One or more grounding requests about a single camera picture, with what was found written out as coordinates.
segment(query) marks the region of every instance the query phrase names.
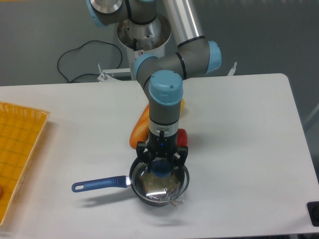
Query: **yellow tray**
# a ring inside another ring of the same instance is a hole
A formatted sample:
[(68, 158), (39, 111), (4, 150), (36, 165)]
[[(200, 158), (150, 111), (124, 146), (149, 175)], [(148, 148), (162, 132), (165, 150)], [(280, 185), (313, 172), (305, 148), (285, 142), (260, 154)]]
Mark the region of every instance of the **yellow tray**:
[(50, 112), (0, 102), (0, 226)]

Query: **silver cylinder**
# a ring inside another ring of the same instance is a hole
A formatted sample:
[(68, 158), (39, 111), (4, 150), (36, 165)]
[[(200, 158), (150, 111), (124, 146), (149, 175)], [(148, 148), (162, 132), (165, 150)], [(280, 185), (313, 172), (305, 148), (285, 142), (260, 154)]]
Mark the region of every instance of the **silver cylinder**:
[(204, 35), (192, 0), (164, 0), (164, 6), (177, 45)]
[(95, 10), (106, 14), (116, 12), (122, 5), (122, 0), (90, 0), (90, 2)]
[(160, 131), (164, 130), (164, 137), (170, 137), (177, 133), (178, 131), (178, 121), (171, 125), (159, 125), (154, 123), (152, 120), (149, 122), (149, 130), (152, 134), (159, 136)]

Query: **orange vegetable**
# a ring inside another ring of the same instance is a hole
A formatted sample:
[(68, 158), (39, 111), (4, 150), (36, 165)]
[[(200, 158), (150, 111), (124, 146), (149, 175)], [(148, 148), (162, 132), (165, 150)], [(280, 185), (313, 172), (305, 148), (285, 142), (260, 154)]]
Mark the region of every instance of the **orange vegetable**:
[[(185, 101), (182, 99), (180, 103), (180, 111), (184, 109), (184, 105)], [(134, 149), (136, 148), (138, 141), (146, 142), (149, 137), (149, 115), (150, 105), (148, 104), (131, 133), (130, 146)]]

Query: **metal pot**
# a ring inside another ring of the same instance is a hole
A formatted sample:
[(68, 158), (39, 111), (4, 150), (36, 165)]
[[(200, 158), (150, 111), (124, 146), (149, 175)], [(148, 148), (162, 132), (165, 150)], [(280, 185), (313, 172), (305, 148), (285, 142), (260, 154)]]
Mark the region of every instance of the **metal pot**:
[(180, 197), (189, 185), (189, 172), (186, 166), (171, 170), (166, 159), (153, 161), (149, 169), (146, 163), (135, 159), (129, 176), (102, 178), (72, 185), (75, 193), (101, 188), (131, 187), (144, 203), (151, 206), (164, 206)]

